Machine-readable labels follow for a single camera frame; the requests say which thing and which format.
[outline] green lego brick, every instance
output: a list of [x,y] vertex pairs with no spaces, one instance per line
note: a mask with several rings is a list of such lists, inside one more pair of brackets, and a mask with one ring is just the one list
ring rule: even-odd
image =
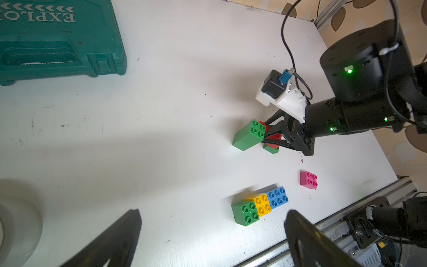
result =
[[231,205],[236,223],[248,226],[260,219],[255,202],[243,200]]
[[272,153],[272,154],[276,154],[277,152],[279,152],[279,148],[273,149],[273,148],[267,146],[267,144],[264,144],[264,149],[267,150],[268,152]]
[[264,140],[265,132],[266,127],[264,125],[252,120],[234,136],[233,146],[245,151]]

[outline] yellow lego brick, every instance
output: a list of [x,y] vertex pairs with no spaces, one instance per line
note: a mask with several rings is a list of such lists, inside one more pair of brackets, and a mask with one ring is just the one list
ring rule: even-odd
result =
[[253,200],[257,207],[258,215],[260,217],[271,212],[270,202],[268,201],[267,194],[253,195],[245,198],[245,200]]

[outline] white table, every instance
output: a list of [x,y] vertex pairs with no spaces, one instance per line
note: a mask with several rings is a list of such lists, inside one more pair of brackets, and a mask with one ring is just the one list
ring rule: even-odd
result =
[[[318,138],[311,157],[231,145],[276,111],[255,93],[291,66],[282,15],[220,0],[113,5],[126,75],[0,88],[0,192],[43,215],[26,267],[60,265],[131,208],[143,220],[133,266],[230,266],[285,239],[289,209],[316,222],[396,180],[370,131]],[[285,36],[313,102],[332,97],[313,23],[289,18]],[[299,185],[300,170],[317,174],[316,191]],[[272,184],[290,202],[236,224],[231,203]]]

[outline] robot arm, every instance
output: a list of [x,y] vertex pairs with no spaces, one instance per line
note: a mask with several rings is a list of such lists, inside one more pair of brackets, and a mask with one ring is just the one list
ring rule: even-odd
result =
[[[281,110],[266,121],[272,128],[266,132],[263,142],[312,156],[316,137],[354,134],[387,126],[394,132],[401,131],[405,121],[396,116],[384,92],[384,74],[389,63],[384,50],[393,29],[394,21],[388,20],[354,32],[321,56],[320,64],[334,98],[310,104],[298,89],[291,87],[290,80],[283,83],[281,78],[289,73],[272,70],[256,99],[265,106],[273,103]],[[404,36],[399,32],[399,46],[393,51],[388,75],[389,97],[394,108],[406,118],[410,117],[409,103],[418,133],[427,133],[427,63],[413,67]],[[280,117],[285,119],[276,126],[270,125]],[[273,131],[284,136],[285,145],[279,144],[284,140],[278,143],[278,140],[266,139]]]

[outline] red lego brick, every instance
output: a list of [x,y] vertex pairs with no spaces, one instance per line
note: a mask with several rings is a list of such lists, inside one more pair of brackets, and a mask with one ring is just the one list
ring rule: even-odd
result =
[[[262,121],[260,121],[260,123],[266,127],[266,132],[268,130],[270,130],[270,128],[271,128],[270,126],[265,125],[265,123],[263,123]],[[267,139],[281,140],[282,139],[282,135],[281,134],[276,134],[276,135],[268,137]],[[276,148],[279,147],[278,145],[272,145],[272,144],[266,144],[266,145],[269,146],[269,147],[271,147],[272,149],[276,149]]]
[[317,176],[309,173],[308,171],[301,172],[299,174],[300,177],[300,185],[307,187],[309,189],[317,188]]

